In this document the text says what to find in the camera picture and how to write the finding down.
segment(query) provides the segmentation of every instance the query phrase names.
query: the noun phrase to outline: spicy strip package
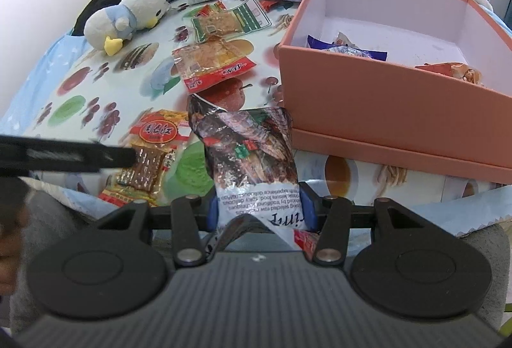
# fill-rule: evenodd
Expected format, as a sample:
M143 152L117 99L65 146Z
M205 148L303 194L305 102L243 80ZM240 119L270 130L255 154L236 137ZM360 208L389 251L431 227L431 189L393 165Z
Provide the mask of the spicy strip package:
M157 205L162 179L173 168L190 135L186 113L160 110L144 114L124 138L137 152L131 168L113 174L99 198L117 206L135 199Z
M239 76L256 65L234 43L219 37L176 49L172 51L172 56L189 93Z
M304 229L288 112L211 110L197 96L190 97L188 110L216 186L219 228L249 213L278 235L279 227Z
M257 0L246 0L234 9L209 12L208 15L200 15L191 20L199 43L211 36L234 37L267 28L272 24Z

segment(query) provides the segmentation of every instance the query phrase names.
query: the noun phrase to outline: toy beak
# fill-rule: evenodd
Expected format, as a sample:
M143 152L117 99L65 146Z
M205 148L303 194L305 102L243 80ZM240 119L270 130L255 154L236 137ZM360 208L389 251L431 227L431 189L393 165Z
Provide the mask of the toy beak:
M147 29L153 29L156 24L158 23L158 18L157 17L153 17L149 22L146 23L146 28Z

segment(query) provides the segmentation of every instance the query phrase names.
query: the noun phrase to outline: red label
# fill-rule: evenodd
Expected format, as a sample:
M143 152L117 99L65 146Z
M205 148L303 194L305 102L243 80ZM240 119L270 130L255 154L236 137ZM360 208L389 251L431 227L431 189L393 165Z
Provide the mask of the red label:
M214 144L219 143L219 142L220 142L220 140L215 137L205 137L203 139L203 143L205 144L206 147L211 147Z
M139 137L148 143L167 143L177 134L176 125L167 120L153 120L144 124L139 131Z
M160 113L149 113L144 115L135 125L130 129L131 134L139 134L140 129L144 127L146 123L150 123L154 120L163 120L163 115Z
M253 142L252 140L244 140L244 145L247 148L247 150L257 150L258 145Z
M308 231L293 231L295 244L297 244L301 250L304 251L306 258L309 261L313 260L313 254L315 252L316 244L318 243L318 237L318 234Z
M207 89L222 80L241 75L249 71L254 66L256 66L256 64L253 61L244 57L224 66L223 68L219 68L210 74L193 76L192 78L183 80L183 82L185 83L188 92L192 94L194 92L203 91L203 89Z

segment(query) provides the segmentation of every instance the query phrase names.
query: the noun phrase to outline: orange box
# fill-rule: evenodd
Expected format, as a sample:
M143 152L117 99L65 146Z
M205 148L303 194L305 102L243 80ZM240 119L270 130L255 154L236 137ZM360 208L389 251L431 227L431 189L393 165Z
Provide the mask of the orange box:
M387 62L307 47L338 32ZM293 147L512 183L512 38L473 0L303 0L279 62ZM414 69L441 62L483 86Z

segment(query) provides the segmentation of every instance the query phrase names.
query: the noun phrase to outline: blue wrapper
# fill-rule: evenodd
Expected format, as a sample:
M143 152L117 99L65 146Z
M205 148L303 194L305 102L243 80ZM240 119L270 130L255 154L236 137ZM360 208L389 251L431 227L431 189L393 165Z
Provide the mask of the blue wrapper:
M329 50L331 52L346 53L347 55L356 55L366 58L372 58L378 61L386 61L386 59L388 58L387 52L366 51L364 49L350 48L348 46L338 46L335 45L334 43L322 42L321 40L313 38L311 35L308 35L308 45L311 49L318 49L321 51Z

